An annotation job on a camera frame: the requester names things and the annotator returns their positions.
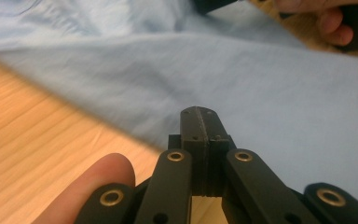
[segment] screw hole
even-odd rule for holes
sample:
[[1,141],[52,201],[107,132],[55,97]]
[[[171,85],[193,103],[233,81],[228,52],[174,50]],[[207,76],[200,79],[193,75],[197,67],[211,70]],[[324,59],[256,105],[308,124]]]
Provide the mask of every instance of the screw hole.
[[153,217],[153,222],[156,224],[165,224],[168,223],[168,216],[163,213],[157,213]]
[[331,189],[318,189],[316,195],[323,202],[335,207],[342,207],[347,203],[342,195]]
[[120,203],[124,198],[124,193],[119,189],[111,189],[101,195],[100,203],[104,206],[113,206]]
[[168,160],[170,160],[170,161],[181,161],[182,159],[185,158],[185,155],[180,152],[171,152],[170,154],[168,154],[167,157],[168,157]]
[[288,221],[291,224],[301,224],[301,218],[299,218],[295,214],[292,213],[286,214],[284,218],[286,219],[286,221]]
[[235,153],[235,158],[239,161],[251,161],[253,156],[247,152],[237,152]]

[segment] finger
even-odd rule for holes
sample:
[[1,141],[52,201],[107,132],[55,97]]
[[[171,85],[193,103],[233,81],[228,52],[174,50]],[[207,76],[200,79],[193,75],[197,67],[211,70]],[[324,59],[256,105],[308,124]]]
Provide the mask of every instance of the finger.
[[120,154],[109,154],[95,162],[70,184],[34,223],[73,223],[91,193],[98,187],[109,183],[135,186],[132,165]]
[[341,25],[344,15],[338,7],[332,7],[319,13],[317,27],[321,34],[331,34]]
[[287,13],[311,12],[353,4],[358,5],[358,0],[274,0],[275,7],[280,12]]
[[353,39],[353,30],[347,25],[340,25],[334,32],[321,35],[326,42],[332,45],[346,46]]

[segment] light blue cloth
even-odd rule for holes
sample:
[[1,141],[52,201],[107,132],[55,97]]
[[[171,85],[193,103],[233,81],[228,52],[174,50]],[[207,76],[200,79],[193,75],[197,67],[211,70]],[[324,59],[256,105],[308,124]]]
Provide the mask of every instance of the light blue cloth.
[[0,11],[0,61],[23,76],[160,148],[181,110],[209,107],[287,186],[358,199],[358,58],[306,50],[245,2],[19,4]]

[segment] wood grain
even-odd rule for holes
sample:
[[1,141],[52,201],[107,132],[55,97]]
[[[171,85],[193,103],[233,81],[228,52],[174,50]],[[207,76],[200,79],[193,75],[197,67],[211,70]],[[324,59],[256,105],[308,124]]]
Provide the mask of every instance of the wood grain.
[[[310,49],[337,52],[318,37],[312,15],[281,21],[270,2],[255,4]],[[32,222],[69,183],[112,152],[130,159],[140,183],[151,176],[160,151],[0,64],[0,223]],[[192,209],[192,223],[226,222],[219,199],[195,198]]]

